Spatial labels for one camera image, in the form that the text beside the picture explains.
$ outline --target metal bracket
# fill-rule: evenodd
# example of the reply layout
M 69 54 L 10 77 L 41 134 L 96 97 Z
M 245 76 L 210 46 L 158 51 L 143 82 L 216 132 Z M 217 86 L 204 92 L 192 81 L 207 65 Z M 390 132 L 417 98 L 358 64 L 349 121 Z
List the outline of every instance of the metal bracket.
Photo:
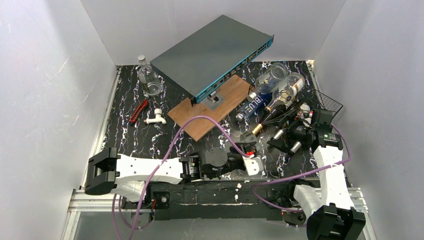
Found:
M 249 176 L 259 174 L 264 170 L 262 159 L 259 156 L 243 157 L 243 162 Z
M 224 97 L 221 96 L 216 90 L 211 92 L 204 100 L 201 101 L 210 110 L 215 110 L 221 103 L 224 102 Z

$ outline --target clear glass bottle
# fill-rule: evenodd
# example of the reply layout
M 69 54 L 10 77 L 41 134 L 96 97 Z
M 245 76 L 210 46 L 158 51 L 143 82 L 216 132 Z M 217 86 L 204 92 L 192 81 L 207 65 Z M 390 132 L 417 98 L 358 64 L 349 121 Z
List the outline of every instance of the clear glass bottle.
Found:
M 271 103 L 265 107 L 265 111 L 271 113 L 277 106 L 285 105 L 290 107 L 298 92 L 305 85 L 305 78 L 297 72 L 290 73 L 287 78 L 280 82 L 272 90 Z
M 144 55 L 138 56 L 140 68 L 138 69 L 138 80 L 143 87 L 144 96 L 156 96 L 164 90 L 161 79 L 158 74 L 153 71 L 152 66 L 147 64 Z
M 259 94 L 270 94 L 274 87 L 289 75 L 287 67 L 281 62 L 273 63 L 262 75 L 258 76 L 254 81 L 255 90 L 247 96 L 247 100 L 253 100 Z

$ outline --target black marble surface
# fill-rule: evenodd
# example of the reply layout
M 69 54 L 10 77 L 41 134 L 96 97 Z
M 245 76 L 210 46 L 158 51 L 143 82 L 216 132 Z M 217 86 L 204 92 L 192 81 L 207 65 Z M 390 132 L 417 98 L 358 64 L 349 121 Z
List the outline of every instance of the black marble surface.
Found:
M 237 75 L 253 83 L 273 62 L 251 62 L 241 69 Z M 305 61 L 282 61 L 291 72 L 302 74 L 306 79 L 306 84 L 313 86 L 310 73 Z M 187 96 L 162 80 L 164 84 L 163 92 L 148 99 L 149 106 L 140 115 L 140 119 L 135 125 L 130 125 L 130 117 L 145 99 L 143 90 L 137 79 L 138 66 L 123 66 L 118 79 L 115 96 L 112 103 L 111 113 L 107 123 L 107 130 L 104 136 L 102 147 L 116 147 L 119 154 L 132 156 L 135 158 L 160 158 L 162 159 L 168 150 L 170 142 L 177 130 L 180 128 L 167 116 L 172 108 L 178 105 Z M 237 142 L 240 135 L 251 128 L 254 128 L 260 118 L 259 115 L 252 115 L 246 121 L 236 120 L 235 110 L 230 112 L 219 124 Z M 161 123 L 146 125 L 143 120 L 147 117 L 154 117 L 154 109 L 160 108 L 164 113 L 167 124 Z M 274 179 L 290 177 L 304 173 L 316 168 L 316 163 L 311 157 L 310 149 L 300 149 L 293 157 L 288 157 L 275 148 L 270 148 L 267 141 L 277 131 L 275 127 L 265 127 L 258 134 L 259 152 L 263 154 L 264 171 L 262 174 L 248 176 L 246 172 L 234 170 L 223 176 L 227 180 L 250 180 L 250 179 Z M 200 150 L 208 150 L 213 147 L 225 147 L 229 149 L 228 140 L 214 127 L 198 142 L 194 141 L 187 134 L 181 133 L 170 157 L 184 156 Z

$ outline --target metal wire basket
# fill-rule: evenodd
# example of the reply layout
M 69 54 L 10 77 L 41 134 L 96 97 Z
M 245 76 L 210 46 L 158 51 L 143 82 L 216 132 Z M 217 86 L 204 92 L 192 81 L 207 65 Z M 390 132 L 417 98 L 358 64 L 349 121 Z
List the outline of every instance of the metal wire basket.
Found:
M 302 103 L 310 106 L 310 109 L 322 109 L 332 112 L 334 118 L 343 108 L 343 104 L 318 91 L 315 87 L 306 85 L 297 94 L 297 98 Z

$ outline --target white backdrop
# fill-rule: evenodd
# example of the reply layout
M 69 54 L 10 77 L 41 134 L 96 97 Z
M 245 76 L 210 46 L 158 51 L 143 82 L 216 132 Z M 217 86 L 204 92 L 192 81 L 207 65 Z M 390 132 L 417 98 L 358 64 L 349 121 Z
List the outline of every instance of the white backdrop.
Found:
M 347 0 L 315 59 L 380 240 L 423 239 L 424 2 Z
M 269 35 L 256 61 L 318 54 L 346 0 L 81 0 L 116 65 L 151 60 L 224 14 Z
M 80 1 L 0 5 L 0 239 L 57 240 L 116 67 Z

